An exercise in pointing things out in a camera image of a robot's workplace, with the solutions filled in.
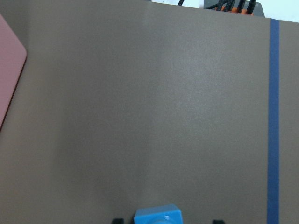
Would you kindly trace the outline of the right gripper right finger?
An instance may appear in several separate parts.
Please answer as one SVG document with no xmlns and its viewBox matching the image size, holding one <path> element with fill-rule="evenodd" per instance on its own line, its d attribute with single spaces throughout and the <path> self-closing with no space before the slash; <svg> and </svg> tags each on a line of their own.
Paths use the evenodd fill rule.
<svg viewBox="0 0 299 224">
<path fill-rule="evenodd" d="M 212 221 L 212 224 L 225 224 L 225 221 L 224 220 L 219 220 L 219 219 L 214 219 Z"/>
</svg>

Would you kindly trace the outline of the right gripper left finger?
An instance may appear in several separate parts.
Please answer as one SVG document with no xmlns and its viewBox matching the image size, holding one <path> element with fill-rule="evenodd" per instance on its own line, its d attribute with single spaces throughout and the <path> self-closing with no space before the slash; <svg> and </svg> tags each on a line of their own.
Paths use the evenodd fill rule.
<svg viewBox="0 0 299 224">
<path fill-rule="evenodd" d="M 124 224 L 124 219 L 123 218 L 114 218 L 112 220 L 112 224 Z"/>
</svg>

